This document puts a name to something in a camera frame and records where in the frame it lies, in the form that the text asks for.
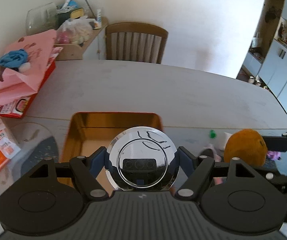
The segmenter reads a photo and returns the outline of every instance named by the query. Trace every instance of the wooden shelf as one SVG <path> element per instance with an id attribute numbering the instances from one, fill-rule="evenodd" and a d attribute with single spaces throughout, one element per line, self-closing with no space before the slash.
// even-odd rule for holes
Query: wooden shelf
<path id="1" fill-rule="evenodd" d="M 98 36 L 98 34 L 107 26 L 108 26 L 108 19 L 106 17 L 103 17 L 101 29 L 93 30 L 90 39 L 84 42 L 82 47 L 75 44 L 55 44 L 54 47 L 63 47 L 63 50 L 56 58 L 56 61 L 82 59 L 82 55 L 89 47 L 89 45 Z"/>
<path id="2" fill-rule="evenodd" d="M 260 32 L 262 38 L 262 45 L 260 54 L 263 57 L 266 57 L 272 40 L 278 30 L 279 20 L 280 18 L 276 17 L 275 19 L 270 19 L 266 22 L 266 15 L 269 10 L 274 7 L 276 10 L 282 10 L 285 0 L 265 0 L 262 8 L 261 16 L 258 22 L 257 29 L 254 33 L 254 37 L 257 32 Z"/>

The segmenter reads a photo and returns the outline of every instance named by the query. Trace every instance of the purple object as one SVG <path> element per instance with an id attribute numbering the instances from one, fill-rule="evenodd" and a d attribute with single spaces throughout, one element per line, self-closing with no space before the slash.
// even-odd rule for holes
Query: purple object
<path id="1" fill-rule="evenodd" d="M 280 160 L 281 159 L 281 152 L 268 151 L 267 157 L 273 161 Z"/>

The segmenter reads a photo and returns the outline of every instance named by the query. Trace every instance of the wooden chair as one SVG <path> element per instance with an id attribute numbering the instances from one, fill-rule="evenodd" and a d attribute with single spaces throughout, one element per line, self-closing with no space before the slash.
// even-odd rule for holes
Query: wooden chair
<path id="1" fill-rule="evenodd" d="M 107 59 L 161 64 L 168 32 L 156 25 L 122 22 L 106 27 Z"/>

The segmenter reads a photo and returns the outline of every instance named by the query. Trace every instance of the chrome circular mirror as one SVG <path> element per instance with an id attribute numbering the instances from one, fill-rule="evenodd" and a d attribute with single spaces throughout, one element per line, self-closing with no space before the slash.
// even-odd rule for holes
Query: chrome circular mirror
<path id="1" fill-rule="evenodd" d="M 134 127 L 123 131 L 107 152 L 106 174 L 116 190 L 168 190 L 177 177 L 176 147 L 157 129 Z"/>

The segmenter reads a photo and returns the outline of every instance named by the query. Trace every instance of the pink gift bag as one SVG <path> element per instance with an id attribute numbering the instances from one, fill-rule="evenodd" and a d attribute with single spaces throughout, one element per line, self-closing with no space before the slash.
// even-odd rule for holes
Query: pink gift bag
<path id="1" fill-rule="evenodd" d="M 6 48 L 5 54 L 11 50 L 24 49 L 28 53 L 31 68 L 21 74 L 10 68 L 0 67 L 0 106 L 38 92 L 55 39 L 56 31 L 49 30 L 20 38 Z"/>

